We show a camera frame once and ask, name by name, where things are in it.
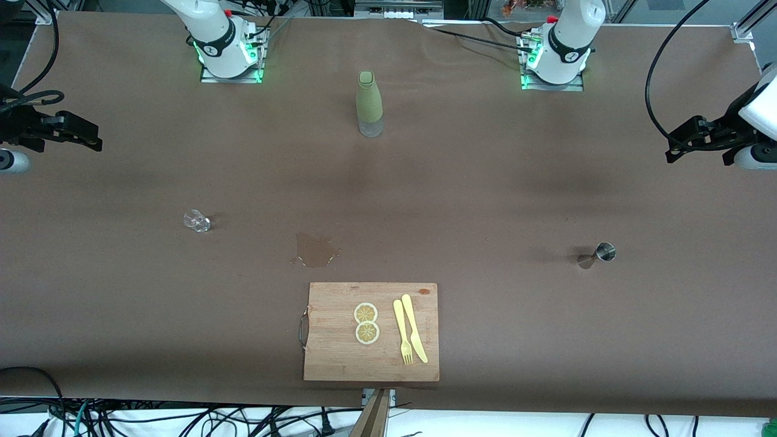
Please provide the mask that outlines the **steel measuring jigger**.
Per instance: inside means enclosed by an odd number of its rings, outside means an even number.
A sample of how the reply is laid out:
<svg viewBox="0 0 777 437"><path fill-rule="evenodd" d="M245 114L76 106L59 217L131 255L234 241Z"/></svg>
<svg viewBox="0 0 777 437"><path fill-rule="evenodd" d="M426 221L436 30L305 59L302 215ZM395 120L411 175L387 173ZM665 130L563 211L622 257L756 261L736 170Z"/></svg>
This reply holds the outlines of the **steel measuring jigger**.
<svg viewBox="0 0 777 437"><path fill-rule="evenodd" d="M591 269L595 263L609 262L616 259L616 247L608 242L599 243L591 254L580 255L577 265L583 270Z"/></svg>

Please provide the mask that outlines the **brown table cover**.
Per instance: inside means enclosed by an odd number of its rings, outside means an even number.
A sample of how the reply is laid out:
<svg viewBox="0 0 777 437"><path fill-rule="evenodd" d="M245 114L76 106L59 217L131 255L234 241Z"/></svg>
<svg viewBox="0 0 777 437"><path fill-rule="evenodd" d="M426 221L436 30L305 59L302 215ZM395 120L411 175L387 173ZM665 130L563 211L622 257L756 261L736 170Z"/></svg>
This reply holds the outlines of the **brown table cover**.
<svg viewBox="0 0 777 437"><path fill-rule="evenodd" d="M666 163L643 84L667 28L602 28L585 91L533 92L508 50L411 21L292 19L254 85L201 83L177 16L59 22L41 87L104 149L0 176L0 366L73 398L357 404L303 379L309 283L432 282L413 407L777 414L777 171ZM297 232L341 254L291 263Z"/></svg>

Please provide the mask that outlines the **green bottle with clear base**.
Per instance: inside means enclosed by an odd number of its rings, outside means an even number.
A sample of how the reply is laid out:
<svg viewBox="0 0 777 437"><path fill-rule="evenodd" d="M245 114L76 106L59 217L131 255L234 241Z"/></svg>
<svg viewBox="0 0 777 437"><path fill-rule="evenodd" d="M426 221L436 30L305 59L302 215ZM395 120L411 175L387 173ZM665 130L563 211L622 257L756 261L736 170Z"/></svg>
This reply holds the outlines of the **green bottle with clear base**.
<svg viewBox="0 0 777 437"><path fill-rule="evenodd" d="M357 92L358 128L367 138L380 136L385 122L381 93L375 73L369 70L359 72Z"/></svg>

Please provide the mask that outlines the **grey power strip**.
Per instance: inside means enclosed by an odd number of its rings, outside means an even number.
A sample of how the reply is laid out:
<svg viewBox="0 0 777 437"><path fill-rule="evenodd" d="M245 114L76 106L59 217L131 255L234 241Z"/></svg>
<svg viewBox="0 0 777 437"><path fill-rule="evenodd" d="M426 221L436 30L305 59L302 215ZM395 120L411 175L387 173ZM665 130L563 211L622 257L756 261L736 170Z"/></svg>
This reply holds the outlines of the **grey power strip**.
<svg viewBox="0 0 777 437"><path fill-rule="evenodd" d="M444 19L443 0L355 0L353 16L369 19Z"/></svg>

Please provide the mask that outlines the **wooden cutting board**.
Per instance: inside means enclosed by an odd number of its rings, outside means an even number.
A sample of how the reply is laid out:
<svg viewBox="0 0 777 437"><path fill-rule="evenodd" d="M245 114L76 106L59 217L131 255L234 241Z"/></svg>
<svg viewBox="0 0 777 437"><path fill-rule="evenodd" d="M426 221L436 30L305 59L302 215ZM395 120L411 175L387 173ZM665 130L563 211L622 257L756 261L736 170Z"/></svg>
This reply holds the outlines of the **wooden cutting board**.
<svg viewBox="0 0 777 437"><path fill-rule="evenodd" d="M429 362L413 350L413 364L404 365L401 337L392 307L412 298L420 340ZM378 309L380 335L372 345L355 338L353 310L361 302ZM406 316L406 334L411 326ZM304 379L319 382L431 384L439 380L438 286L435 283L313 282L309 285Z"/></svg>

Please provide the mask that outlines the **yellow plastic knife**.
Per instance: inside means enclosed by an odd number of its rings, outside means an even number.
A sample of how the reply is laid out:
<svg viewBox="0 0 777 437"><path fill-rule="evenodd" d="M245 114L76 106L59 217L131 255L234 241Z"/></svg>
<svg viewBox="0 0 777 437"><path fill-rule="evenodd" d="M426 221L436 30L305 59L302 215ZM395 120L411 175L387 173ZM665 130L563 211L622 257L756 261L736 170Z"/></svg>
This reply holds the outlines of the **yellow plastic knife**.
<svg viewBox="0 0 777 437"><path fill-rule="evenodd" d="M410 326L412 330L410 335L410 342L412 344L413 350L416 352L419 359L422 360L424 364L426 364L429 362L429 360L424 350L424 345L420 340L412 298L410 297L410 295L405 294L402 296L401 301L402 301L406 316L408 318L408 321L410 322Z"/></svg>

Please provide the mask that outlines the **yellow plastic fork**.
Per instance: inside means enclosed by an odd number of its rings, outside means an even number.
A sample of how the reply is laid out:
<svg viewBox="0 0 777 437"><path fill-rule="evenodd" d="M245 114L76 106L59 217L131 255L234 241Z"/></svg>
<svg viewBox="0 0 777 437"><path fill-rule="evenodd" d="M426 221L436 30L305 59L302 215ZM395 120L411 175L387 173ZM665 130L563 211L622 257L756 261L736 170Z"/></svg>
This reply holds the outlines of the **yellow plastic fork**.
<svg viewBox="0 0 777 437"><path fill-rule="evenodd" d="M396 316L396 323L401 337L400 351L401 351L403 363L404 365L412 365L413 352L412 352L412 346L410 344L410 341L408 340L408 335L406 334L405 314L404 314L403 304L400 300L394 300L392 302L392 307L394 310L394 314Z"/></svg>

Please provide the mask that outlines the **aluminium frame profile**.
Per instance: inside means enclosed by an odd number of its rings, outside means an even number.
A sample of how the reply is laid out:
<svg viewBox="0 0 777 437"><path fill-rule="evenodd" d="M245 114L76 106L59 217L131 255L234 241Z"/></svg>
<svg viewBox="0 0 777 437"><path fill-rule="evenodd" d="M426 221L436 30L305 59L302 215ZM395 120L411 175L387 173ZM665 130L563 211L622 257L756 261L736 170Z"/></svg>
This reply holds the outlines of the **aluminium frame profile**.
<svg viewBox="0 0 777 437"><path fill-rule="evenodd" d="M757 3L731 26L731 36L735 44L752 42L752 31L772 12L777 11L777 0L758 0Z"/></svg>
<svg viewBox="0 0 777 437"><path fill-rule="evenodd" d="M59 8L56 0L24 0L23 16L25 18L35 17L36 24L49 25L51 23L51 12Z"/></svg>

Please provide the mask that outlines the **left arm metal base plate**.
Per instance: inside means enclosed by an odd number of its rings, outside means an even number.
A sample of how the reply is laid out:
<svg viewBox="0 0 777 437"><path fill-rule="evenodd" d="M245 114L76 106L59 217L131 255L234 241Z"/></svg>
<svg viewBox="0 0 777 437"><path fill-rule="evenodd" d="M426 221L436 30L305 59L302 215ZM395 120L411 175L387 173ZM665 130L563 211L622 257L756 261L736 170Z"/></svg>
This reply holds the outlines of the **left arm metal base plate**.
<svg viewBox="0 0 777 437"><path fill-rule="evenodd" d="M553 92L582 92L583 70L591 50L558 53L544 36L524 32L516 37L521 66L521 88Z"/></svg>

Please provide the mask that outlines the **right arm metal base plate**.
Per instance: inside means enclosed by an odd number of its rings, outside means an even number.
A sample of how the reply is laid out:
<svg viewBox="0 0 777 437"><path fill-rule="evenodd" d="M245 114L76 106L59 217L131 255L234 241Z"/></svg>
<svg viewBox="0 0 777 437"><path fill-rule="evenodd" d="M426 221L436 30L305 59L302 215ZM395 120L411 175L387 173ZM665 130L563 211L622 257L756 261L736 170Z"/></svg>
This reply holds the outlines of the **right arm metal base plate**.
<svg viewBox="0 0 777 437"><path fill-rule="evenodd" d="M263 82L264 67L268 52L269 31L259 33L256 23L240 17L230 17L235 28L231 42L217 49L199 42L194 43L198 60L202 64L200 82L259 84Z"/></svg>

